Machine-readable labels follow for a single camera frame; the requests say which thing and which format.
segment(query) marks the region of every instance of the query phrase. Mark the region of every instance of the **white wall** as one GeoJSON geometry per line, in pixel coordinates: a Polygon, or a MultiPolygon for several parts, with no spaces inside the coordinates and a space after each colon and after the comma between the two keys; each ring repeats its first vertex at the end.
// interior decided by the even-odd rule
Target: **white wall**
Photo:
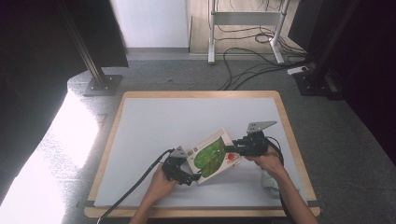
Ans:
{"type": "Polygon", "coordinates": [[[110,1],[125,48],[189,46],[189,0],[110,1]]]}

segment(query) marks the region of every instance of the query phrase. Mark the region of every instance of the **black cable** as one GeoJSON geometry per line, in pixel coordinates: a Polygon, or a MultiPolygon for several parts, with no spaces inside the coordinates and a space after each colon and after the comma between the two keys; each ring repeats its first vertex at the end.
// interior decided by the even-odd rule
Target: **black cable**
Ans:
{"type": "Polygon", "coordinates": [[[236,83],[242,76],[244,76],[244,75],[253,74],[252,76],[247,77],[247,78],[245,78],[244,80],[242,80],[236,87],[234,87],[234,88],[233,88],[234,91],[235,91],[236,89],[238,89],[243,83],[245,83],[246,81],[248,81],[248,80],[250,80],[250,79],[252,79],[252,78],[254,78],[254,77],[256,77],[256,76],[259,76],[259,75],[262,75],[262,74],[265,74],[265,73],[269,73],[269,72],[279,71],[279,70],[282,70],[282,69],[285,69],[285,68],[290,68],[290,67],[293,67],[293,66],[296,66],[296,65],[300,65],[300,64],[304,64],[304,63],[309,63],[310,60],[311,60],[311,59],[304,59],[303,61],[300,61],[300,62],[297,62],[297,63],[291,63],[291,64],[277,64],[277,63],[273,63],[273,62],[269,61],[268,59],[266,59],[265,57],[263,57],[260,53],[257,53],[257,52],[255,52],[255,51],[253,51],[253,50],[250,50],[250,49],[241,49],[241,48],[230,48],[230,49],[227,49],[227,50],[224,51],[224,53],[223,53],[223,61],[224,61],[225,65],[226,65],[227,71],[228,71],[228,73],[229,73],[229,77],[227,78],[226,82],[225,82],[220,88],[218,88],[218,91],[226,91],[227,89],[229,89],[233,84],[235,84],[235,83],[236,83]],[[250,67],[249,69],[245,70],[245,71],[244,71],[243,73],[241,73],[241,74],[233,75],[233,74],[232,74],[232,71],[231,71],[231,69],[230,69],[230,65],[228,64],[228,61],[227,61],[227,59],[226,59],[226,55],[227,55],[227,53],[228,53],[229,51],[231,51],[231,50],[236,50],[236,49],[238,49],[238,50],[243,50],[243,51],[247,51],[247,52],[249,52],[249,53],[253,53],[254,55],[259,56],[260,58],[262,58],[263,60],[265,60],[265,61],[267,62],[267,63],[261,63],[261,64],[271,64],[272,67],[264,68],[264,69],[260,70],[259,72],[252,72],[252,71],[250,71],[251,69],[253,69],[253,68],[255,68],[255,67],[258,66],[258,65],[255,65],[255,66],[252,66],[252,67],[250,67]]]}
{"type": "Polygon", "coordinates": [[[235,8],[233,7],[233,4],[231,3],[231,0],[230,0],[230,7],[233,8],[233,11],[235,11],[235,8]]]}
{"type": "Polygon", "coordinates": [[[268,6],[270,5],[270,0],[267,0],[267,5],[265,6],[265,11],[268,10],[268,6]]]}
{"type": "Polygon", "coordinates": [[[259,8],[260,8],[262,5],[264,5],[264,0],[262,0],[262,3],[257,7],[256,11],[259,11],[259,8]]]}
{"type": "MultiPolygon", "coordinates": [[[[216,4],[216,9],[219,10],[219,0],[213,0],[213,1],[217,1],[217,2],[215,2],[215,4],[216,4]]],[[[281,7],[282,7],[282,5],[283,5],[283,3],[284,3],[284,0],[281,0],[279,6],[276,7],[276,8],[274,8],[274,9],[279,8],[279,10],[280,10],[281,7]]],[[[208,1],[207,1],[207,22],[208,22],[209,30],[211,30],[212,27],[211,27],[211,25],[210,25],[210,16],[209,16],[209,12],[210,12],[210,1],[208,0],[208,1]]],[[[233,39],[233,40],[235,40],[235,39],[247,39],[247,38],[255,37],[256,42],[261,43],[261,44],[265,44],[265,43],[268,43],[268,42],[270,41],[270,39],[274,38],[274,36],[275,36],[275,32],[274,32],[274,31],[269,30],[269,29],[267,29],[267,28],[263,28],[262,26],[260,26],[260,27],[252,27],[252,28],[247,28],[247,29],[240,29],[240,30],[232,30],[232,31],[223,30],[219,25],[218,25],[218,28],[219,28],[222,32],[225,32],[225,33],[242,32],[242,31],[249,31],[249,30],[254,30],[254,29],[260,29],[261,32],[258,33],[258,34],[256,34],[256,35],[249,35],[249,36],[242,36],[242,37],[225,37],[225,38],[219,38],[219,39],[217,39],[217,38],[214,37],[214,39],[217,40],[217,41],[221,41],[221,40],[232,40],[232,39],[233,39]],[[259,37],[260,37],[260,36],[266,36],[266,37],[268,38],[268,40],[266,40],[266,41],[260,41],[260,40],[259,40],[259,37]]],[[[278,43],[280,44],[281,48],[282,48],[285,52],[287,52],[287,53],[296,54],[296,55],[301,56],[301,57],[304,57],[304,56],[306,55],[306,53],[301,52],[301,51],[304,51],[303,49],[297,49],[297,48],[294,48],[294,47],[289,46],[289,45],[286,43],[286,41],[283,39],[282,36],[279,37],[278,43]]]]}
{"type": "Polygon", "coordinates": [[[277,7],[270,7],[270,8],[273,9],[273,10],[280,11],[280,10],[282,10],[283,3],[284,3],[284,0],[280,0],[279,6],[277,6],[277,7]]]}
{"type": "Polygon", "coordinates": [[[151,172],[151,170],[157,165],[158,162],[161,161],[163,156],[166,153],[171,153],[174,149],[168,149],[166,150],[157,160],[155,160],[154,163],[150,165],[150,167],[147,169],[147,171],[140,177],[140,179],[137,180],[137,182],[134,184],[133,187],[131,187],[116,203],[114,203],[101,217],[99,217],[97,224],[99,224],[103,219],[105,219],[122,201],[125,200],[126,197],[128,197],[139,185],[143,182],[143,180],[148,176],[148,174],[151,172]]]}
{"type": "Polygon", "coordinates": [[[276,141],[276,143],[277,143],[277,147],[279,148],[279,150],[281,151],[282,149],[280,148],[280,144],[279,144],[279,142],[275,139],[275,138],[273,138],[273,137],[270,137],[270,136],[265,136],[266,138],[269,138],[269,139],[272,139],[272,140],[274,140],[274,141],[276,141]]]}

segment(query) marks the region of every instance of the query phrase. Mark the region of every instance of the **wrist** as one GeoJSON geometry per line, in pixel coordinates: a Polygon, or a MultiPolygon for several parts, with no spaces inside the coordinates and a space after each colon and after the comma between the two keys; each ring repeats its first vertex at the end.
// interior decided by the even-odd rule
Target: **wrist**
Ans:
{"type": "Polygon", "coordinates": [[[288,172],[286,171],[285,167],[283,167],[283,166],[276,167],[269,171],[267,170],[267,172],[271,177],[273,177],[276,180],[276,182],[280,181],[282,179],[288,178],[288,176],[289,176],[288,172]]]}
{"type": "Polygon", "coordinates": [[[145,195],[145,197],[142,199],[142,202],[140,203],[140,206],[144,205],[145,207],[151,207],[154,205],[156,200],[150,198],[148,195],[145,195]]]}

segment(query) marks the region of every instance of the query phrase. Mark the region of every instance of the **human arm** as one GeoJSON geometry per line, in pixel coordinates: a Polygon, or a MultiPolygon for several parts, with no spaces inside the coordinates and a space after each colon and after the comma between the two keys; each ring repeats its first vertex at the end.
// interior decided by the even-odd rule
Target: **human arm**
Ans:
{"type": "Polygon", "coordinates": [[[130,224],[145,224],[149,218],[149,210],[152,205],[158,202],[160,199],[168,195],[177,181],[169,181],[165,173],[163,172],[163,165],[160,164],[155,171],[151,183],[149,184],[148,190],[142,199],[139,207],[134,213],[134,217],[131,219],[130,224]]]}
{"type": "Polygon", "coordinates": [[[268,147],[268,152],[260,157],[246,157],[246,159],[256,162],[257,165],[274,178],[279,186],[282,199],[297,224],[318,223],[300,193],[294,187],[288,172],[283,167],[273,148],[268,147]]]}

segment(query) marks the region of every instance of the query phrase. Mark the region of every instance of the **gray floor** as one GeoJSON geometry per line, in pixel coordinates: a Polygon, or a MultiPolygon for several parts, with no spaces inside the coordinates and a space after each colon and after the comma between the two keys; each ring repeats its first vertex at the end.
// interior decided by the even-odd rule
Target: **gray floor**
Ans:
{"type": "MultiPolygon", "coordinates": [[[[30,195],[31,198],[26,199],[25,196],[23,200],[20,199],[22,206],[19,204],[19,208],[35,208],[35,219],[30,219],[35,220],[33,223],[96,223],[96,219],[85,217],[83,207],[124,92],[213,91],[221,87],[228,77],[223,60],[209,65],[206,57],[191,56],[183,52],[136,52],[130,54],[128,59],[130,68],[104,69],[108,75],[123,75],[114,96],[82,96],[91,79],[88,72],[70,79],[68,95],[75,95],[82,102],[83,107],[99,124],[99,131],[85,163],[79,167],[64,152],[66,146],[60,144],[55,137],[55,128],[49,129],[31,158],[31,161],[37,160],[45,168],[30,170],[31,173],[28,172],[29,169],[24,170],[38,180],[44,175],[50,176],[59,191],[63,211],[53,219],[48,218],[56,212],[53,204],[56,199],[49,200],[46,191],[35,190],[35,186],[39,189],[44,185],[31,183],[30,186],[21,185],[20,189],[13,186],[16,192],[30,195]],[[34,201],[32,195],[42,201],[34,201]]],[[[233,74],[238,74],[257,63],[261,62],[242,57],[230,61],[230,66],[233,74]]],[[[294,79],[287,75],[286,70],[255,77],[238,90],[271,90],[280,93],[320,204],[320,223],[396,223],[395,166],[345,101],[301,96],[294,79]]],[[[73,124],[78,115],[69,113],[66,114],[67,122],[73,124]]],[[[74,127],[69,130],[70,133],[78,131],[74,127]]],[[[104,223],[126,222],[127,219],[110,219],[104,223]]],[[[266,223],[269,220],[168,219],[150,222],[266,223]]]]}

